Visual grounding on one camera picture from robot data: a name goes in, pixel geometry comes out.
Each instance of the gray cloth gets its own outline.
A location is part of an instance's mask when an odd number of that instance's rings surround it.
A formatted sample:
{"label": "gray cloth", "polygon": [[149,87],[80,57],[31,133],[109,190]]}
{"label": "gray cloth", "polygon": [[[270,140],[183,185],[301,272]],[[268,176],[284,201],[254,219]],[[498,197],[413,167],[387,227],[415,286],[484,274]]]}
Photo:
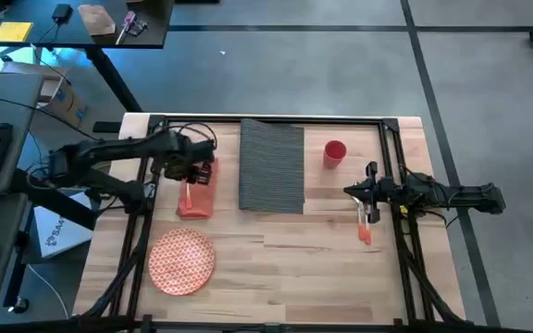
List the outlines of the gray cloth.
{"label": "gray cloth", "polygon": [[304,129],[243,119],[240,208],[304,212]]}

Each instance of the orange utensil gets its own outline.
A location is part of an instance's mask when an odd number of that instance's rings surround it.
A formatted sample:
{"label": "orange utensil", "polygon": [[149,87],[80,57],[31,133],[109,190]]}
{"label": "orange utensil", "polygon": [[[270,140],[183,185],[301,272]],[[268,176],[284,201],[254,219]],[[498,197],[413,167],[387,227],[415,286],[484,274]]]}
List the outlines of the orange utensil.
{"label": "orange utensil", "polygon": [[364,228],[364,242],[367,245],[371,245],[371,230],[369,229],[369,221],[367,219],[368,217],[366,217],[366,227]]}
{"label": "orange utensil", "polygon": [[191,185],[186,183],[186,209],[192,208]]}
{"label": "orange utensil", "polygon": [[361,212],[363,211],[363,204],[359,201],[359,199],[352,197],[353,200],[357,203],[357,235],[359,236],[359,240],[365,241],[366,240],[366,227],[363,224],[363,219],[361,217]]}

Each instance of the red cup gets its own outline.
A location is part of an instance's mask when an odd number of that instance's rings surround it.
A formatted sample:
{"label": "red cup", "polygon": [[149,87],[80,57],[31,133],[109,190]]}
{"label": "red cup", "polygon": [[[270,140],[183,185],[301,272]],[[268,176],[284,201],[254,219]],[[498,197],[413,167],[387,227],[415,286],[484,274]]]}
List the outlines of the red cup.
{"label": "red cup", "polygon": [[347,147],[340,141],[331,141],[324,147],[324,167],[335,168],[347,155]]}

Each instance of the cardboard box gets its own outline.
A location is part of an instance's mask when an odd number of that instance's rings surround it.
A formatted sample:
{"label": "cardboard box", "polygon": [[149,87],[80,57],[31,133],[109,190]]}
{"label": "cardboard box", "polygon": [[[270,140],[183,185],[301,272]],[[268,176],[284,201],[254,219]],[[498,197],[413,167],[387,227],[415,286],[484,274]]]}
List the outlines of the cardboard box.
{"label": "cardboard box", "polygon": [[[63,74],[63,76],[67,76],[67,68],[54,67],[54,69]],[[85,116],[87,106],[73,92],[73,88],[71,88],[67,80],[56,73],[55,70],[46,66],[7,61],[1,72],[43,75],[44,82],[38,99],[38,106],[78,127]]]}

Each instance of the patterned plate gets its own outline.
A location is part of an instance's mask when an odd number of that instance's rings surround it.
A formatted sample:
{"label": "patterned plate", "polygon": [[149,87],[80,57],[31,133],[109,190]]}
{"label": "patterned plate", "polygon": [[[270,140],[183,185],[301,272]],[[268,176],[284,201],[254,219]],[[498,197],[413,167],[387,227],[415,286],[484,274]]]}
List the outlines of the patterned plate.
{"label": "patterned plate", "polygon": [[171,230],[149,254],[149,274],[155,286],[170,295],[199,290],[215,266],[213,242],[191,228]]}

